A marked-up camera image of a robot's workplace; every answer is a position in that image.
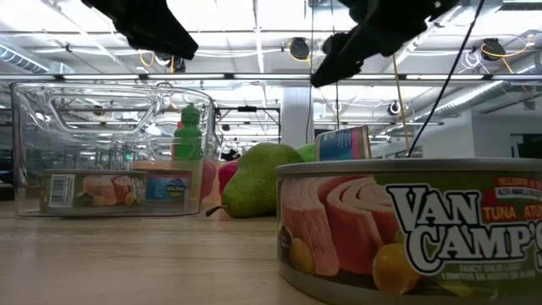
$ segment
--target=table surface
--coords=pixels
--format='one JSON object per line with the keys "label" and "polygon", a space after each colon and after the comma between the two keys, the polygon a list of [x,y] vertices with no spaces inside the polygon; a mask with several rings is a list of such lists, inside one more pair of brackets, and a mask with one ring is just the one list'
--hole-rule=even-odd
{"label": "table surface", "polygon": [[322,304],[279,274],[274,218],[16,218],[0,202],[0,304]]}

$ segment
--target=green bottle cap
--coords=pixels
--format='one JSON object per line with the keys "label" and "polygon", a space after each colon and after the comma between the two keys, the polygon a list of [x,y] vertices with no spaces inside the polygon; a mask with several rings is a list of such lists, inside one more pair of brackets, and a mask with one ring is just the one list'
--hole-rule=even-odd
{"label": "green bottle cap", "polygon": [[194,107],[193,103],[180,110],[180,120],[184,124],[196,124],[200,120],[200,111]]}

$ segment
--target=pear stem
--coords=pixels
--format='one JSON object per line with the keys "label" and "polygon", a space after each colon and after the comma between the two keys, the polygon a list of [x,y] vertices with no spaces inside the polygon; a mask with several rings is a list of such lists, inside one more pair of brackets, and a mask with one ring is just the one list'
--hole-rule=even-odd
{"label": "pear stem", "polygon": [[210,208],[209,210],[207,210],[205,212],[205,216],[209,217],[209,216],[213,215],[214,212],[216,212],[217,210],[219,210],[221,208],[226,208],[226,206],[217,206],[217,207],[214,207],[214,208]]}

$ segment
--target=blue can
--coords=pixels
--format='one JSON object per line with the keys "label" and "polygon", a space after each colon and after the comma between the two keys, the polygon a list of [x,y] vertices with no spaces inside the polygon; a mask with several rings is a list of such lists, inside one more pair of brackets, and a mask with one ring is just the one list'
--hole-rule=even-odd
{"label": "blue can", "polygon": [[370,159],[367,126],[325,132],[316,137],[316,161]]}

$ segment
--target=green bottle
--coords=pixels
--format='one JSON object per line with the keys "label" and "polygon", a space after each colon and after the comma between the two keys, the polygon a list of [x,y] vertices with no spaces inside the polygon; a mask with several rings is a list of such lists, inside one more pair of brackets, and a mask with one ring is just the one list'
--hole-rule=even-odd
{"label": "green bottle", "polygon": [[199,160],[203,157],[200,111],[193,103],[180,111],[183,127],[174,133],[173,160]]}

